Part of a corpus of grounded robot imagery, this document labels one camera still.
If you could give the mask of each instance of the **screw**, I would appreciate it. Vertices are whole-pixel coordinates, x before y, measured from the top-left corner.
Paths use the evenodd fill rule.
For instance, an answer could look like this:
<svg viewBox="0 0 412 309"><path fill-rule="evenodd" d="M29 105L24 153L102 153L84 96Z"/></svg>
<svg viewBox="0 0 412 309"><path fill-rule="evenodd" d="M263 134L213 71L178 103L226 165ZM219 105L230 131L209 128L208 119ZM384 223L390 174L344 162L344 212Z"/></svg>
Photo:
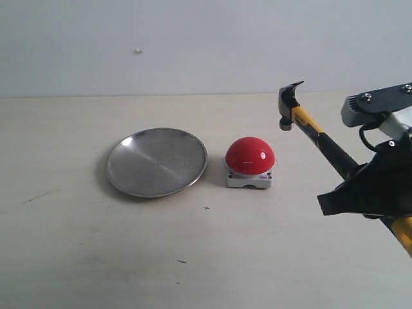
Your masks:
<svg viewBox="0 0 412 309"><path fill-rule="evenodd" d="M409 84L406 84L406 85L404 86L404 90L405 90L406 92L408 92L408 93L411 93L412 86L409 85Z"/></svg>
<svg viewBox="0 0 412 309"><path fill-rule="evenodd" d="M366 102L371 102L372 99L372 95L370 93L365 93L362 98L366 101Z"/></svg>

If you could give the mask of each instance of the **robotic arm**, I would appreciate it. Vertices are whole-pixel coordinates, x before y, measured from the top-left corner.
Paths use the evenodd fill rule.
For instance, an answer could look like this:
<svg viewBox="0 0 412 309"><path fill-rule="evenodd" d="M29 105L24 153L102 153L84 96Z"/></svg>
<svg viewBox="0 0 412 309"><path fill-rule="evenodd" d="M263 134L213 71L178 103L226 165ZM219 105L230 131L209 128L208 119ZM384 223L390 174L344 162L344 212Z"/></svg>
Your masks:
<svg viewBox="0 0 412 309"><path fill-rule="evenodd" d="M398 85L348 97L341 115L348 127L360 126L364 145L375 152L371 162L358 164L301 107L296 82L279 90L279 126L299 127L322 152L343 182L319 195L325 216L357 213L379 219L412 257L412 86ZM371 145L364 132L380 129L392 139Z"/></svg>

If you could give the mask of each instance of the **hammer head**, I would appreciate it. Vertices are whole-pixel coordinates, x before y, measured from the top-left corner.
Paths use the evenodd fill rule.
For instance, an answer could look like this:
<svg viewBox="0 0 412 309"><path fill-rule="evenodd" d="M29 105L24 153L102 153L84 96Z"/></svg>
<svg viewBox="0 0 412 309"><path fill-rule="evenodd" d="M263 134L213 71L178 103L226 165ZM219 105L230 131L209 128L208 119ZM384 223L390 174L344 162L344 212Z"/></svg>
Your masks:
<svg viewBox="0 0 412 309"><path fill-rule="evenodd" d="M279 90L278 107L279 112L282 116L281 120L279 121L279 127L283 131L290 131L292 129L292 108L300 105L296 101L295 90L298 85L302 83L303 80L301 82L290 84L289 86L283 87Z"/></svg>

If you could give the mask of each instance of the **yellow hammer handle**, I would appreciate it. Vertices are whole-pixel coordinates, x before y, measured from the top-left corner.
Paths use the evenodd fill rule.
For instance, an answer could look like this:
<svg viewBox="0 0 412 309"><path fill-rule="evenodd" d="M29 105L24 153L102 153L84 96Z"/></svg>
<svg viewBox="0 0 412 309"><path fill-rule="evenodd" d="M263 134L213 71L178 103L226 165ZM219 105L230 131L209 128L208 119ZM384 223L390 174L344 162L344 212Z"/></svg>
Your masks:
<svg viewBox="0 0 412 309"><path fill-rule="evenodd" d="M400 244L412 258L412 217L396 219L391 228Z"/></svg>

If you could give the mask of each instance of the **white wall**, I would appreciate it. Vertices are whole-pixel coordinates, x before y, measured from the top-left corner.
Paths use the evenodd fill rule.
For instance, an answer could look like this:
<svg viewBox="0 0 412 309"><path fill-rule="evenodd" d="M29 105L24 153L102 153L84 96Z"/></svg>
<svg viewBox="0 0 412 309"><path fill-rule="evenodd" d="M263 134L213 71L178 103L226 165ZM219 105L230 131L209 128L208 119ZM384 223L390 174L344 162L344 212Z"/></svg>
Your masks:
<svg viewBox="0 0 412 309"><path fill-rule="evenodd" d="M412 80L408 0L2 0L0 97L366 90ZM141 48L144 53L135 55Z"/></svg>

